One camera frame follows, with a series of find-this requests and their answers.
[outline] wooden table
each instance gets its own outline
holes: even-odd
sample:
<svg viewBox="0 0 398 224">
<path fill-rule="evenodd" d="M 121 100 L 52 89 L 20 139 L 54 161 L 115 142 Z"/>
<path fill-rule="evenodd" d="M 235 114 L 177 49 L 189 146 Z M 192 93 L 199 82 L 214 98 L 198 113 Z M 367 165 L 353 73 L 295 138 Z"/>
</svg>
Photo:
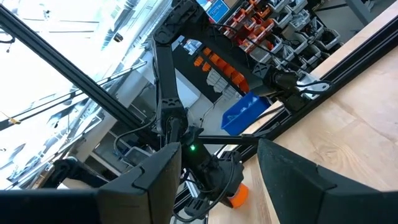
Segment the wooden table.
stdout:
<svg viewBox="0 0 398 224">
<path fill-rule="evenodd" d="M 398 1 L 318 66 L 321 77 L 398 14 Z M 398 48 L 391 50 L 275 142 L 337 173 L 379 190 L 398 189 Z M 252 133 L 272 115 L 250 126 Z M 244 163 L 250 189 L 238 209 L 217 205 L 209 223 L 267 224 L 278 218 L 257 156 Z"/>
</svg>

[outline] cable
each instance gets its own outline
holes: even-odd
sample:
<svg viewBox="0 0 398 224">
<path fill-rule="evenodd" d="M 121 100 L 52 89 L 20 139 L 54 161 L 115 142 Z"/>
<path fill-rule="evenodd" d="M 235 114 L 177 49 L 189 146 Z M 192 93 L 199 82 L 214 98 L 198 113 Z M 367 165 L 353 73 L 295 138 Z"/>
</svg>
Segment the cable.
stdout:
<svg viewBox="0 0 398 224">
<path fill-rule="evenodd" d="M 231 26 L 228 26 L 228 25 L 224 25 L 224 24 L 212 24 L 212 25 L 213 25 L 213 26 L 221 26 L 221 27 L 230 28 L 230 29 L 234 30 L 235 34 L 238 32 L 238 30 L 235 29 L 235 27 L 231 27 Z M 279 59 L 279 60 L 282 60 L 282 61 L 287 62 L 289 65 L 295 67 L 296 69 L 299 69 L 299 70 L 301 70 L 301 71 L 303 71 L 303 72 L 307 72 L 307 71 L 305 71 L 304 69 L 302 69 L 300 66 L 296 65 L 295 63 L 292 63 L 292 62 L 290 62 L 290 61 L 288 61 L 288 60 L 286 60 L 286 59 L 284 59 L 284 58 L 282 58 L 282 57 L 276 55 L 274 52 L 271 52 L 270 50 L 265 49 L 263 46 L 257 44 L 255 41 L 253 41 L 253 40 L 251 40 L 251 39 L 249 39 L 249 38 L 247 38 L 247 37 L 246 37 L 246 40 L 248 40 L 250 43 L 254 44 L 256 47 L 260 48 L 261 50 L 263 50 L 263 51 L 265 51 L 265 52 L 271 54 L 273 57 L 275 57 L 275 58 L 277 58 L 277 59 Z"/>
<path fill-rule="evenodd" d="M 218 102 L 220 102 L 221 97 L 219 97 L 214 103 L 213 105 L 207 109 L 207 111 L 205 112 L 205 114 L 200 118 L 200 128 L 203 126 L 203 122 L 205 122 L 205 118 L 206 116 L 216 107 L 216 104 Z"/>
<path fill-rule="evenodd" d="M 138 96 L 141 96 L 141 94 L 144 92 L 144 90 L 146 90 L 147 88 L 149 88 L 149 87 L 151 87 L 151 86 L 152 86 L 152 83 L 147 83 L 147 84 L 142 88 L 142 90 L 138 93 L 137 97 L 138 97 Z"/>
<path fill-rule="evenodd" d="M 266 111 L 266 112 L 263 113 L 262 115 L 258 116 L 258 117 L 254 120 L 254 122 L 259 121 L 261 118 L 263 118 L 263 117 L 265 117 L 265 116 L 268 116 L 268 115 L 270 115 L 270 114 L 272 114 L 272 113 L 278 112 L 279 110 L 281 110 L 281 109 L 283 109 L 283 108 L 285 108 L 285 106 L 284 106 L 284 105 L 280 105 L 280 106 L 278 106 L 277 108 L 274 108 L 274 109 L 272 109 L 272 110 L 270 110 L 270 111 Z"/>
<path fill-rule="evenodd" d="M 157 74 L 157 68 L 156 68 L 156 62 L 155 62 L 155 57 L 152 57 L 152 69 L 154 71 L 154 77 L 155 77 L 155 89 L 156 89 L 156 108 L 157 108 L 157 104 L 159 102 L 159 93 L 160 93 L 160 88 L 159 88 L 159 77 Z"/>
<path fill-rule="evenodd" d="M 187 109 L 187 119 L 189 118 L 188 113 L 190 113 L 192 117 L 192 122 L 195 122 L 195 115 L 193 115 L 191 109 L 189 107 L 186 107 L 185 109 Z"/>
<path fill-rule="evenodd" d="M 11 36 L 11 40 L 0 40 L 0 44 L 13 44 L 13 43 L 15 43 L 16 38 L 13 35 L 7 33 L 6 31 L 4 31 L 4 33 L 6 35 L 10 35 Z"/>
<path fill-rule="evenodd" d="M 123 133 L 123 134 L 119 135 L 119 136 L 114 140 L 114 142 L 113 142 L 113 149 L 119 154 L 120 157 L 122 157 L 122 159 L 123 159 L 125 162 L 128 162 L 128 163 L 130 163 L 130 164 L 132 164 L 132 165 L 134 164 L 129 158 L 127 158 L 127 157 L 119 150 L 119 148 L 118 148 L 118 142 L 120 141 L 120 139 L 123 138 L 123 137 L 125 137 L 125 136 L 127 136 L 127 135 L 129 135 L 129 134 L 134 134 L 134 133 L 136 133 L 137 131 L 140 131 L 140 130 L 142 130 L 142 129 L 147 128 L 148 126 L 152 125 L 155 121 L 156 121 L 156 116 L 154 116 L 154 118 L 153 118 L 151 121 L 149 121 L 149 123 L 147 123 L 147 124 L 141 126 L 140 128 L 137 128 L 137 129 L 128 131 L 128 132 L 126 132 L 126 133 Z"/>
<path fill-rule="evenodd" d="M 308 87 L 308 86 L 317 85 L 317 84 L 327 84 L 327 85 L 332 86 L 333 83 L 331 81 L 328 81 L 328 80 L 319 80 L 319 81 L 314 81 L 314 82 L 311 82 L 311 83 L 308 83 L 308 84 L 304 84 L 304 85 L 297 84 L 296 86 L 297 87 Z"/>
<path fill-rule="evenodd" d="M 220 195 L 216 198 L 216 200 L 214 200 L 213 203 L 211 203 L 211 205 L 209 205 L 209 207 L 208 207 L 205 211 L 201 212 L 201 214 L 199 214 L 199 215 L 196 215 L 196 216 L 191 217 L 191 218 L 189 218 L 189 219 L 185 219 L 185 218 L 182 218 L 181 216 L 179 216 L 178 214 L 176 214 L 175 211 L 173 210 L 173 215 L 174 215 L 174 217 L 175 217 L 176 219 L 178 219 L 180 222 L 183 222 L 183 223 L 190 223 L 190 222 L 196 220 L 197 218 L 200 218 L 200 217 L 206 215 L 214 206 L 216 206 L 216 204 L 217 204 L 218 202 L 220 202 L 220 200 L 224 197 L 224 194 L 226 193 L 226 191 L 227 191 L 229 185 L 231 185 L 232 178 L 233 178 L 234 172 L 235 172 L 235 163 L 234 163 L 234 157 L 233 157 L 233 156 L 231 156 L 231 162 L 232 162 L 231 172 L 229 173 L 229 179 L 228 179 L 227 184 L 225 185 L 225 188 L 224 188 L 223 191 L 220 193 Z"/>
</svg>

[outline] blue plastic container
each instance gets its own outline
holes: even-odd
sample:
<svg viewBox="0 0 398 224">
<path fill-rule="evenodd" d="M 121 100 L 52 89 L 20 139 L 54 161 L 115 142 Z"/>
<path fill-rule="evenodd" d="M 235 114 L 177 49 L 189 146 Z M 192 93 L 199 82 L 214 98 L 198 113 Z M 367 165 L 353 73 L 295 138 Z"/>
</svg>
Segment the blue plastic container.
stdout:
<svg viewBox="0 0 398 224">
<path fill-rule="evenodd" d="M 264 112 L 270 104 L 249 92 L 225 111 L 221 128 L 230 135 L 239 135 Z"/>
</svg>

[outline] blue sign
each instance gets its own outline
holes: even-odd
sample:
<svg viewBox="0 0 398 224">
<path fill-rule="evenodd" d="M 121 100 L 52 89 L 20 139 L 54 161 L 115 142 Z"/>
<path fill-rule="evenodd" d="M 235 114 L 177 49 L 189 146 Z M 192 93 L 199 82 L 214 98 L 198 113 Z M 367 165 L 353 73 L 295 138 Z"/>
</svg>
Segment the blue sign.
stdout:
<svg viewBox="0 0 398 224">
<path fill-rule="evenodd" d="M 228 12 L 229 7 L 223 0 L 216 0 L 207 10 L 207 14 L 218 23 L 221 18 Z"/>
</svg>

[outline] black cable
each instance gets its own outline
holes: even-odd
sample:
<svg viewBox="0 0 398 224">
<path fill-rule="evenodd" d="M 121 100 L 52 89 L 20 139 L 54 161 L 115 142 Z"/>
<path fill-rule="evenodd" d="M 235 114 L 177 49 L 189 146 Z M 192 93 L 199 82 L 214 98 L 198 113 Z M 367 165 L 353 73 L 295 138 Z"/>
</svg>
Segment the black cable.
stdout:
<svg viewBox="0 0 398 224">
<path fill-rule="evenodd" d="M 140 131 L 140 130 L 142 130 L 142 129 L 145 129 L 145 128 L 149 127 L 149 126 L 152 125 L 155 121 L 156 121 L 156 116 L 154 116 L 154 118 L 153 118 L 151 121 L 149 121 L 149 123 L 147 123 L 147 124 L 141 126 L 140 128 L 137 128 L 137 129 L 128 131 L 128 132 L 126 132 L 126 133 L 123 133 L 123 134 L 119 135 L 119 136 L 114 140 L 114 142 L 113 142 L 113 149 L 119 154 L 120 157 L 122 157 L 122 159 L 123 159 L 125 162 L 128 162 L 128 163 L 130 163 L 131 165 L 134 164 L 133 161 L 131 161 L 129 158 L 127 158 L 127 157 L 119 150 L 119 148 L 118 148 L 118 142 L 121 140 L 121 138 L 123 138 L 123 137 L 125 137 L 125 136 L 127 136 L 127 135 L 129 135 L 129 134 L 134 134 L 134 133 L 136 133 L 137 131 Z"/>
<path fill-rule="evenodd" d="M 266 112 L 263 113 L 262 115 L 258 116 L 258 117 L 254 120 L 254 122 L 259 121 L 261 118 L 263 118 L 263 117 L 265 117 L 265 116 L 268 116 L 268 115 L 270 115 L 270 114 L 272 114 L 272 113 L 278 112 L 279 110 L 281 110 L 281 109 L 283 109 L 283 108 L 285 108 L 285 106 L 284 106 L 284 105 L 280 105 L 280 106 L 278 106 L 277 108 L 274 108 L 274 109 L 272 109 L 272 110 L 270 110 L 270 111 L 266 111 Z"/>
<path fill-rule="evenodd" d="M 155 57 L 152 57 L 152 68 L 154 70 L 154 76 L 155 76 L 155 80 L 156 80 L 158 78 L 158 76 L 157 76 L 157 68 L 156 68 Z"/>
<path fill-rule="evenodd" d="M 285 44 L 285 43 L 282 43 L 282 45 L 291 47 L 291 45 Z M 298 58 L 300 58 L 300 59 L 305 60 L 304 57 L 303 57 L 302 55 L 296 54 L 295 52 L 293 52 L 293 54 L 294 54 L 295 57 L 298 57 Z M 322 59 L 322 55 L 319 56 L 319 57 L 317 57 L 316 55 L 314 55 L 314 56 L 315 56 L 318 60 Z M 309 69 L 313 64 L 317 63 L 318 60 L 315 60 L 315 61 L 312 62 L 311 64 L 307 63 L 307 60 L 305 60 L 304 62 L 305 62 L 305 64 L 307 65 L 307 68 L 306 68 L 306 69 Z"/>
<path fill-rule="evenodd" d="M 231 27 L 231 26 L 228 26 L 228 25 L 224 25 L 224 24 L 212 24 L 212 25 L 213 25 L 213 26 L 221 26 L 221 27 L 230 28 L 230 29 L 232 29 L 232 30 L 235 32 L 235 34 L 238 32 L 238 30 L 235 29 L 235 27 Z M 307 71 L 305 71 L 304 69 L 302 69 L 300 66 L 296 65 L 295 63 L 292 63 L 292 62 L 290 62 L 290 61 L 288 61 L 288 60 L 286 60 L 286 59 L 284 59 L 284 58 L 278 56 L 278 55 L 275 54 L 274 52 L 271 52 L 270 50 L 265 49 L 263 46 L 257 44 L 255 41 L 253 41 L 253 40 L 251 40 L 251 39 L 249 39 L 249 38 L 247 38 L 247 37 L 246 37 L 246 40 L 248 40 L 250 43 L 254 44 L 256 47 L 260 48 L 261 50 L 263 50 L 263 51 L 265 51 L 265 52 L 271 54 L 273 57 L 275 57 L 275 58 L 277 58 L 277 59 L 279 59 L 279 60 L 281 60 L 281 61 L 287 62 L 289 65 L 295 67 L 295 68 L 298 69 L 298 70 L 301 70 L 301 71 L 303 71 L 303 72 L 307 72 Z"/>
<path fill-rule="evenodd" d="M 0 44 L 13 44 L 16 41 L 16 38 L 13 35 L 11 36 L 11 40 L 0 40 Z"/>
<path fill-rule="evenodd" d="M 233 156 L 231 156 L 231 162 L 232 162 L 231 172 L 229 173 L 229 179 L 228 179 L 227 184 L 225 185 L 225 188 L 220 193 L 220 195 L 216 198 L 216 200 L 214 200 L 213 203 L 211 203 L 211 205 L 209 205 L 209 207 L 205 211 L 201 212 L 201 214 L 199 214 L 199 215 L 196 215 L 196 216 L 191 217 L 189 219 L 185 219 L 185 218 L 182 218 L 181 216 L 179 216 L 178 214 L 176 214 L 175 211 L 173 210 L 174 217 L 176 219 L 178 219 L 180 222 L 190 223 L 190 222 L 196 220 L 197 218 L 200 218 L 200 217 L 206 215 L 214 206 L 216 206 L 216 204 L 218 202 L 220 202 L 221 199 L 224 197 L 229 185 L 231 185 L 231 183 L 232 183 L 232 178 L 233 178 L 234 172 L 235 172 L 235 163 L 234 163 L 234 157 Z"/>
<path fill-rule="evenodd" d="M 141 94 L 144 92 L 144 90 L 146 90 L 147 88 L 149 88 L 149 87 L 151 87 L 151 86 L 152 86 L 152 83 L 147 83 L 147 84 L 142 88 L 142 90 L 138 93 L 137 97 L 138 97 L 138 96 L 141 96 Z"/>
</svg>

